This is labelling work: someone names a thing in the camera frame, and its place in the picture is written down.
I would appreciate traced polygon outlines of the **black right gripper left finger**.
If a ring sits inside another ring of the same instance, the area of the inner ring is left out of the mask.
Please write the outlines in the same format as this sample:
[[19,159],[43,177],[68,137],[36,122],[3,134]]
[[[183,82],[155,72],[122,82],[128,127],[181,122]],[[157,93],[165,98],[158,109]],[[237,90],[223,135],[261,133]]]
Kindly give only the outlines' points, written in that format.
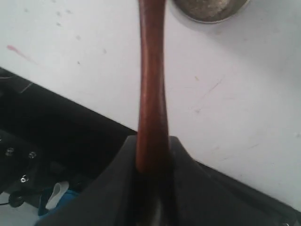
[[135,226],[136,137],[78,197],[40,220],[41,226]]

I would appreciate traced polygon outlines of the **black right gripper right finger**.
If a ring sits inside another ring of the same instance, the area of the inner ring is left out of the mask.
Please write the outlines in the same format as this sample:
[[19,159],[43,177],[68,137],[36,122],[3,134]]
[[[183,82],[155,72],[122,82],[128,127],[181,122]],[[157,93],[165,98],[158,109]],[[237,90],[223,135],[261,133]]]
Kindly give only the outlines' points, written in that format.
[[194,160],[169,137],[173,160],[169,226],[299,226],[301,213]]

